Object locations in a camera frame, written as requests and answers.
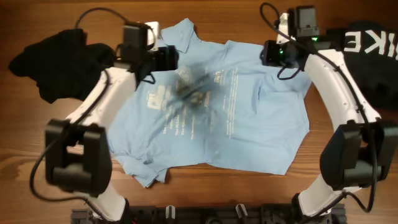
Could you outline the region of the light blue t-shirt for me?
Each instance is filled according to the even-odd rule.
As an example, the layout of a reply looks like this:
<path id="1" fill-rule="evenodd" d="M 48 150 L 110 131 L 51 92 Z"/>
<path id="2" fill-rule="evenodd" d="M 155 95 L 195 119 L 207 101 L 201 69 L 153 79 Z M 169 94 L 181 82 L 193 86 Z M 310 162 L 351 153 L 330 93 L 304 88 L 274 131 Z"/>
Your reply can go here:
<path id="1" fill-rule="evenodd" d="M 285 174 L 309 131 L 308 75 L 264 66 L 260 45 L 201 40 L 188 19 L 163 29 L 159 43 L 177 49 L 178 68 L 139 84 L 108 131 L 125 173 L 144 187 L 201 163 Z"/>

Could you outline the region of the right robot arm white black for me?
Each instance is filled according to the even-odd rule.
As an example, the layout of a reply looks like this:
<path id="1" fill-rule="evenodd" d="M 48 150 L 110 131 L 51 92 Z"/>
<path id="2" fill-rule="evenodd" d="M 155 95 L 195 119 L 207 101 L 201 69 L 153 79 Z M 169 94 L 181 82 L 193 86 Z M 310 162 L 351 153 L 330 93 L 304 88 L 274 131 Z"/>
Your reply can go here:
<path id="1" fill-rule="evenodd" d="M 260 54 L 266 66 L 306 72 L 330 116 L 334 133 L 320 156 L 320 175 L 292 199 L 291 223 L 342 223 L 347 197 L 369 189 L 364 212 L 374 205 L 377 183 L 385 180 L 397 147 L 397 124 L 383 120 L 361 93 L 345 62 L 343 42 L 322 35 L 313 6 L 277 13 L 277 33 Z"/>

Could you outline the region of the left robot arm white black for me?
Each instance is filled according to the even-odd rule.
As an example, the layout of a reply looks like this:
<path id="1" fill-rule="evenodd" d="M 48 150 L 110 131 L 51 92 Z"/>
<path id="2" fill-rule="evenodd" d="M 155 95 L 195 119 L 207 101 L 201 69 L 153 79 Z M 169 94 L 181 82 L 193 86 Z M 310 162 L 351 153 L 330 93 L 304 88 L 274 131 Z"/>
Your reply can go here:
<path id="1" fill-rule="evenodd" d="M 153 72 L 175 70 L 174 46 L 158 43 L 158 22 L 126 22 L 120 55 L 100 78 L 83 103 L 64 120 L 49 121 L 45 130 L 48 184 L 71 193 L 73 200 L 90 206 L 87 218 L 72 223 L 133 223 L 129 202 L 111 184 L 112 162 L 107 131 L 118 111 L 141 83 L 155 83 Z"/>

